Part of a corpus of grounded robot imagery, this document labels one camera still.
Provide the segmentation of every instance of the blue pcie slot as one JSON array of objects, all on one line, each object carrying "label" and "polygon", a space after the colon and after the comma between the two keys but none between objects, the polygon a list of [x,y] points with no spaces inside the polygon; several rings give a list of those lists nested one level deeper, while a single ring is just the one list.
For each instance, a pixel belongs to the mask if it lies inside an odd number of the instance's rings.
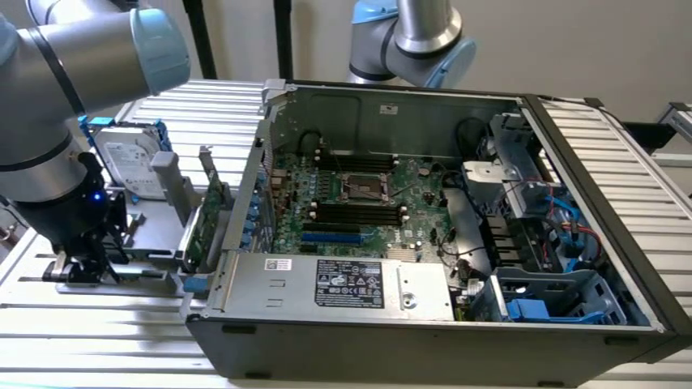
[{"label": "blue pcie slot", "polygon": [[303,233],[301,240],[304,242],[349,243],[353,245],[363,243],[363,237],[353,233]]}]

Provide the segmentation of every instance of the robotic arm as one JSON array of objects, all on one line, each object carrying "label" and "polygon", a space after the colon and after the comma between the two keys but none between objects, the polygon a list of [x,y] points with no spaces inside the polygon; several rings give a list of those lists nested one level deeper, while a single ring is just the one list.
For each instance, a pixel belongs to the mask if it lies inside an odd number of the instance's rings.
[{"label": "robotic arm", "polygon": [[189,78],[183,36],[163,11],[121,12],[107,0],[27,0],[40,27],[0,14],[0,196],[53,244],[44,279],[99,282],[104,241],[124,257],[123,196],[104,190],[69,118],[159,94]]},{"label": "robotic arm", "polygon": [[476,56],[449,0],[361,0],[353,10],[351,83],[452,88]]}]

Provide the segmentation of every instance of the pcie slot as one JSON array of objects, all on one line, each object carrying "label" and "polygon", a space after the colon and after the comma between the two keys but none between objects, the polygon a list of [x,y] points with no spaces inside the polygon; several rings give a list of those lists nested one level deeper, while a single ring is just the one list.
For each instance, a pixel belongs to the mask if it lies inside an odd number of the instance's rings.
[{"label": "pcie slot", "polygon": [[320,233],[360,233],[360,227],[353,224],[304,223],[303,231]]}]

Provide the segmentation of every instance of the white wall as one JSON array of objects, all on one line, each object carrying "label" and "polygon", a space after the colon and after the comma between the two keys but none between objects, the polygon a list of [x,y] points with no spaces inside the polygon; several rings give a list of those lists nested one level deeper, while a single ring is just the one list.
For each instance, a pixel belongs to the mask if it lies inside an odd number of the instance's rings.
[{"label": "white wall", "polygon": [[[295,0],[295,76],[343,80],[353,0]],[[272,0],[204,0],[220,75],[277,75]],[[477,60],[460,88],[597,96],[627,119],[692,101],[689,0],[453,0]]]}]

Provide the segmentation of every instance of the power supply label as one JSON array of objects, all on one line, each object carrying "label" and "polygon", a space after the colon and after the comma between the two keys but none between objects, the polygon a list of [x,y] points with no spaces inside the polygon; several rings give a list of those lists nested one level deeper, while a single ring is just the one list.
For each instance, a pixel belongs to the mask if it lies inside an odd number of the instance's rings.
[{"label": "power supply label", "polygon": [[319,306],[384,309],[381,263],[319,259],[315,303]]}]

